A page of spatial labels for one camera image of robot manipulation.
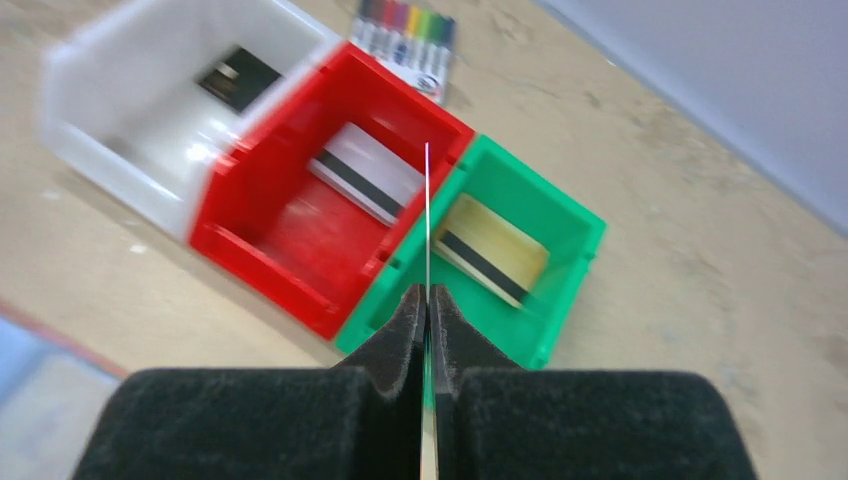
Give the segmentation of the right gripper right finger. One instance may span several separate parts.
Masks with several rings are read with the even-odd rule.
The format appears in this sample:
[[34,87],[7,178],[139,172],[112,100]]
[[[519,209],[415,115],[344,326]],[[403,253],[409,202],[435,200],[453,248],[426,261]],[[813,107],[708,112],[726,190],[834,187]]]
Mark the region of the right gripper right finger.
[[456,479],[455,410],[462,375],[476,367],[519,368],[520,365],[466,320],[444,285],[430,288],[429,357],[437,474],[440,479]]

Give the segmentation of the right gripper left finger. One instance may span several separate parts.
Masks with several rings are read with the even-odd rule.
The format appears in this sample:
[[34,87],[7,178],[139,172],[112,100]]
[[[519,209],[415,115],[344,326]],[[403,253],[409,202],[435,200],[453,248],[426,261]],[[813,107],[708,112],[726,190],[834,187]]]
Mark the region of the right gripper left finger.
[[425,287],[410,286],[383,327],[335,366],[354,381],[346,479],[420,477],[427,313]]

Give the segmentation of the orange credit card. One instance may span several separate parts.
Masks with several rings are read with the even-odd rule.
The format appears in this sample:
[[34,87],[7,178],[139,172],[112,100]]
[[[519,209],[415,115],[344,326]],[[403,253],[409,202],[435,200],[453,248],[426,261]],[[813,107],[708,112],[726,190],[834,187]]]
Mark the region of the orange credit card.
[[431,444],[433,447],[433,462],[434,479],[439,478],[439,460],[438,460],[438,438],[437,438],[437,418],[436,418],[436,401],[435,401],[435,380],[433,379],[433,347],[432,333],[430,320],[430,300],[431,300],[431,160],[430,160],[430,142],[424,144],[425,150],[425,174],[424,174],[424,218],[425,218],[425,306],[426,306],[426,327],[425,327],[425,346],[426,346],[426,361],[425,361],[425,379],[428,382],[428,393],[426,399],[429,401],[431,415]]
[[508,305],[519,308],[549,251],[473,197],[462,194],[436,230],[435,252]]

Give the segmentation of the green plastic bin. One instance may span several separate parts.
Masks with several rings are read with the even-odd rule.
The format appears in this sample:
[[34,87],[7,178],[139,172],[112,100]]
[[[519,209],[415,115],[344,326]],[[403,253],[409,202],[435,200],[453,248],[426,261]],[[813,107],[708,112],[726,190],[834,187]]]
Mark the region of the green plastic bin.
[[[431,202],[439,224],[467,194],[541,243],[550,253],[536,285],[514,308],[439,255],[433,282],[448,287],[465,318],[523,367],[550,360],[569,310],[594,259],[605,222],[485,135],[472,142]],[[392,316],[407,288],[425,280],[425,219],[418,218],[348,317],[335,344],[358,348]]]

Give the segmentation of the red plastic bin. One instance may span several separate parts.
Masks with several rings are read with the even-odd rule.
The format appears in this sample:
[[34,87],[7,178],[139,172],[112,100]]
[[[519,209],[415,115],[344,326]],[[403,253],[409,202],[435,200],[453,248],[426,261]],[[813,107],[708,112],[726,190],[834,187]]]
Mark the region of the red plastic bin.
[[[384,224],[309,170],[355,126],[430,182]],[[190,245],[334,338],[474,139],[474,130],[350,43],[216,162]]]

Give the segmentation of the white plastic bin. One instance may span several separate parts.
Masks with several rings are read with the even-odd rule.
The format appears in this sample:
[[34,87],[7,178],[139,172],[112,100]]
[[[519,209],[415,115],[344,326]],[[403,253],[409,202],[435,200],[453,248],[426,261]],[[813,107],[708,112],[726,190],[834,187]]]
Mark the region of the white plastic bin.
[[[46,53],[42,140],[186,240],[216,160],[341,43],[288,1],[127,1]],[[282,75],[241,114],[195,83],[235,46]]]

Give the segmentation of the pink leather card holder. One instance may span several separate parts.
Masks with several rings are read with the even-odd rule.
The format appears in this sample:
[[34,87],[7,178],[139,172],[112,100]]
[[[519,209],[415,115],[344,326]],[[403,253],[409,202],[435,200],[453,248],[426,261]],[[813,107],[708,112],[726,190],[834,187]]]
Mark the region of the pink leather card holder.
[[69,479],[127,371],[1,301],[1,477]]

